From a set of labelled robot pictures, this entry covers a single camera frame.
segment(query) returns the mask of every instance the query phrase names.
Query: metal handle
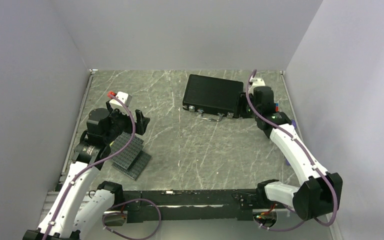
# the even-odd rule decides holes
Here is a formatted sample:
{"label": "metal handle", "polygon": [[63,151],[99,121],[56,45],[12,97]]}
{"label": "metal handle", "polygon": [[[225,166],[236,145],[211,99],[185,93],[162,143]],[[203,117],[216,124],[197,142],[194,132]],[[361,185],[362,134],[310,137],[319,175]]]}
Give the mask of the metal handle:
{"label": "metal handle", "polygon": [[198,113],[201,117],[202,120],[206,120],[206,121],[210,121],[210,122],[220,122],[223,118],[223,114],[222,113],[218,113],[218,119],[214,119],[214,118],[211,118],[211,117],[204,117],[204,111],[202,109],[199,109],[198,110]]}

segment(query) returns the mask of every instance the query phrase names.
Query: marble tabletop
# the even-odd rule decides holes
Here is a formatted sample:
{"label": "marble tabletop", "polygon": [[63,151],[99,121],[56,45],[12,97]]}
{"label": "marble tabletop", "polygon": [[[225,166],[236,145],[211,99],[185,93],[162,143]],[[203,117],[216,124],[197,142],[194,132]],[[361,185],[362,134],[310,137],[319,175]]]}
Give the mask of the marble tabletop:
{"label": "marble tabletop", "polygon": [[[132,95],[130,110],[142,110],[150,123],[143,136],[143,150],[152,156],[135,181],[107,161],[91,185],[103,181],[123,185],[124,190],[208,190],[256,188],[257,183],[279,179],[298,186],[292,167],[282,152],[257,128],[254,119],[209,122],[182,109],[189,74],[246,82],[248,70],[99,70],[93,77],[80,124],[79,142],[89,112],[105,108],[108,91]],[[293,118],[279,71],[258,72],[274,91],[279,110]]]}

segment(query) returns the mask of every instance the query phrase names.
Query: table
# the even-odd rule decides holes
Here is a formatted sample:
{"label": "table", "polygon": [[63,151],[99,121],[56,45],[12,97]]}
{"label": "table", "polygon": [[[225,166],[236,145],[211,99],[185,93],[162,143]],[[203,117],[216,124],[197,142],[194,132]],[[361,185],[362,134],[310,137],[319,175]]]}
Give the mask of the table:
{"label": "table", "polygon": [[[246,82],[250,70],[99,70],[86,98],[74,146],[86,129],[91,110],[105,108],[108,91],[132,95],[130,110],[143,111],[150,123],[143,150],[152,156],[135,181],[107,161],[90,189],[103,181],[123,185],[126,191],[251,189],[257,183],[279,179],[298,186],[292,167],[282,152],[257,128],[256,121],[223,118],[200,119],[182,109],[189,74]],[[274,91],[279,110],[291,119],[293,110],[279,71],[258,72]]]}

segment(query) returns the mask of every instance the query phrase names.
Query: gray grid tray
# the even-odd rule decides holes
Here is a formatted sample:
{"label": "gray grid tray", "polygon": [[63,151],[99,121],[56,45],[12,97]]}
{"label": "gray grid tray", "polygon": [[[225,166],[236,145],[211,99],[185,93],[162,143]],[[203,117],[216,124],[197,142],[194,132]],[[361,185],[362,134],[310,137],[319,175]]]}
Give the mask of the gray grid tray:
{"label": "gray grid tray", "polygon": [[131,167],[129,169],[124,169],[120,165],[118,165],[116,162],[112,163],[112,166],[122,172],[123,174],[127,175],[128,177],[132,178],[133,180],[136,180],[141,172],[144,170],[144,168],[147,166],[148,162],[151,159],[151,155],[144,151],[140,151],[139,155],[137,156],[136,160],[133,162]]}
{"label": "gray grid tray", "polygon": [[[130,139],[131,135],[123,132],[111,145],[111,154],[117,152],[121,149],[127,141]],[[135,161],[138,154],[144,148],[142,145],[144,141],[139,137],[134,137],[133,141],[126,147],[124,151],[112,158],[112,161],[117,163],[120,167],[125,170],[129,169],[132,163]]]}

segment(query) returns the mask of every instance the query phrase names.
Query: white wall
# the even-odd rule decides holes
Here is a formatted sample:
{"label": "white wall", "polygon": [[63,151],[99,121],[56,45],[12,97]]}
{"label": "white wall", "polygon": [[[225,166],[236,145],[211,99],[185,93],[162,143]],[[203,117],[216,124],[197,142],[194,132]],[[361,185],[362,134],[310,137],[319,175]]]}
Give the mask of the white wall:
{"label": "white wall", "polygon": [[35,229],[89,71],[47,0],[0,0],[0,240]]}
{"label": "white wall", "polygon": [[286,84],[304,141],[343,178],[343,238],[384,239],[384,1],[324,0]]}
{"label": "white wall", "polygon": [[285,70],[322,0],[53,0],[89,68]]}

